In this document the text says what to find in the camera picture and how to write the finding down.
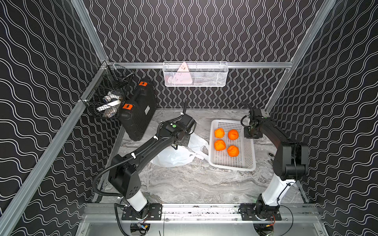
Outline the orange fruit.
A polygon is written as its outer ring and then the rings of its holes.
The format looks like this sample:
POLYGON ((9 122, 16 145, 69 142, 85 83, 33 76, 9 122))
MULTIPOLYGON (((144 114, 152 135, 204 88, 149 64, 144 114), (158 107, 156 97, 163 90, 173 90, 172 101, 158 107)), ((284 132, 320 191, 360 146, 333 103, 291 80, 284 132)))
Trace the orange fruit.
POLYGON ((239 132, 236 129, 232 129, 228 132, 228 139, 237 140, 239 138, 239 132))
POLYGON ((237 157, 239 155, 240 151, 239 151, 239 148, 237 146, 229 146, 228 149, 227 149, 227 154, 228 156, 230 157, 237 157))
POLYGON ((223 151, 226 149, 226 144, 223 140, 219 139, 214 142, 214 148, 216 151, 223 151))
POLYGON ((222 128, 218 128, 214 131, 215 138, 221 139, 224 137, 224 135, 225 135, 225 131, 222 128))

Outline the white printed plastic bag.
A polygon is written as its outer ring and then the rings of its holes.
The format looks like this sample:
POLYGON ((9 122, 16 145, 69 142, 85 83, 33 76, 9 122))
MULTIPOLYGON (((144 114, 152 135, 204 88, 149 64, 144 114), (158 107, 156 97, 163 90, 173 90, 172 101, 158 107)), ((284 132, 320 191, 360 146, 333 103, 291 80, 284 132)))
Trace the white printed plastic bag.
POLYGON ((172 147, 165 148, 150 162, 164 168, 183 166, 195 158, 208 159, 208 149, 209 143, 194 133, 187 147, 179 146, 177 150, 172 147))

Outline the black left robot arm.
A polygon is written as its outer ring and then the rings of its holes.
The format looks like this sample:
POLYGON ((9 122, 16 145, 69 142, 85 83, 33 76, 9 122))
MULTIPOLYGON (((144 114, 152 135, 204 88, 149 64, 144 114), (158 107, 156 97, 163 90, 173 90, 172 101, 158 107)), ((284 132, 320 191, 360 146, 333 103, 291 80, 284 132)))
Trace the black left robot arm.
POLYGON ((148 201, 141 192, 140 172, 167 147, 186 147, 196 128, 196 121, 187 114, 176 120, 161 122, 156 134, 133 152, 116 155, 111 162, 108 181, 136 212, 147 208, 148 201))

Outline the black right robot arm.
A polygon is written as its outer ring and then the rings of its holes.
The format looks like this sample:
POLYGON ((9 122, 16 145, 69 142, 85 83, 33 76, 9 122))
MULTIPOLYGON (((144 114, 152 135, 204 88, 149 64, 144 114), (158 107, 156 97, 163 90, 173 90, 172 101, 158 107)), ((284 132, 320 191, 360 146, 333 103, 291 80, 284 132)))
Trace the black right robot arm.
POLYGON ((249 118, 248 125, 241 119, 245 138, 259 139, 266 136, 277 149, 273 160, 274 176, 256 202, 258 217, 267 218, 279 211, 281 198, 289 188, 308 174, 309 146, 291 139, 260 109, 250 108, 249 114, 243 118, 249 118))

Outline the white perforated plastic basket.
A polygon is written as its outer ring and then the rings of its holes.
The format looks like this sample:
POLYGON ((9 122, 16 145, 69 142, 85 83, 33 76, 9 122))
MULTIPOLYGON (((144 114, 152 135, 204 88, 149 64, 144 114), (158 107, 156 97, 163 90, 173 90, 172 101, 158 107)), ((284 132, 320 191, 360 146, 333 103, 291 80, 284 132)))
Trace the white perforated plastic basket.
POLYGON ((239 121, 213 120, 211 122, 208 149, 208 162, 210 165, 235 171, 254 171, 256 169, 254 142, 252 139, 244 137, 243 129, 244 127, 239 121), (221 138, 226 144, 226 149, 223 151, 216 151, 214 148, 214 142, 219 140, 214 137, 214 131, 218 128, 222 128, 225 131, 224 137, 221 138), (236 129, 239 132, 239 138, 237 140, 228 139, 228 132, 232 129, 236 129), (237 157, 230 157, 227 154, 228 147, 232 145, 239 148, 240 153, 237 157))

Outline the pink triangular card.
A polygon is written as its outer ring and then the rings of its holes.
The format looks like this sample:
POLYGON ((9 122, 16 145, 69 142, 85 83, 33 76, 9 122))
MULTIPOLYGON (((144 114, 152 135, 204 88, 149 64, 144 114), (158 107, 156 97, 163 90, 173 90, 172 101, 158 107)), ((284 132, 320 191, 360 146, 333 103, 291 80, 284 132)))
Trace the pink triangular card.
POLYGON ((186 62, 183 62, 172 79, 173 84, 190 85, 193 83, 193 79, 186 62))

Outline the black hard tool case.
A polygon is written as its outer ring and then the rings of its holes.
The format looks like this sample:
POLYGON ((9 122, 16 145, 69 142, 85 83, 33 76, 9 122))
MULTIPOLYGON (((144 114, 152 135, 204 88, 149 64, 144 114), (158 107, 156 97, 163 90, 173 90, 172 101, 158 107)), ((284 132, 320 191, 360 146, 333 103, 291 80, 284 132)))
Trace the black hard tool case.
POLYGON ((133 141, 139 141, 157 109, 153 84, 142 80, 137 85, 133 96, 121 102, 118 109, 118 120, 133 141))

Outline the clear wall-mounted tray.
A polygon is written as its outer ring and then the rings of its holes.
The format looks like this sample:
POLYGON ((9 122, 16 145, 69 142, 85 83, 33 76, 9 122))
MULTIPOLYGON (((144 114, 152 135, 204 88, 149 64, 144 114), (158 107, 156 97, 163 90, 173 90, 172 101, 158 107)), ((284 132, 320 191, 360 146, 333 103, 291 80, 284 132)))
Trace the clear wall-mounted tray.
POLYGON ((227 62, 186 62, 193 83, 190 85, 173 84, 172 79, 174 74, 179 69, 183 62, 164 62, 162 72, 164 83, 167 87, 224 87, 228 77, 228 63, 227 62))

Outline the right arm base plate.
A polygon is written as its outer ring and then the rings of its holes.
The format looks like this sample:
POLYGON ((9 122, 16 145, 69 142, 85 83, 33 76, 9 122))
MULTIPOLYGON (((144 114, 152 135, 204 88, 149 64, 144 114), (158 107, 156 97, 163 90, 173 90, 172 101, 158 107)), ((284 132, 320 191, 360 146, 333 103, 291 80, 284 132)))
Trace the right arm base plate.
POLYGON ((278 206, 268 206, 260 203, 241 204, 238 213, 243 221, 281 221, 278 206))

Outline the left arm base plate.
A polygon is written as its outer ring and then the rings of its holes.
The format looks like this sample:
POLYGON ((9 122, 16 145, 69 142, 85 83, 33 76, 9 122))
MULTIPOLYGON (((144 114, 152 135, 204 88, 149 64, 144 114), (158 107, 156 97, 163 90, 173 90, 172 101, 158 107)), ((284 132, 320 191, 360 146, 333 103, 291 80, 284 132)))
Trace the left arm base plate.
POLYGON ((121 219, 129 221, 143 221, 145 219, 152 221, 160 221, 162 209, 162 204, 158 203, 147 203, 147 205, 141 211, 136 211, 132 206, 127 206, 123 209, 121 219))

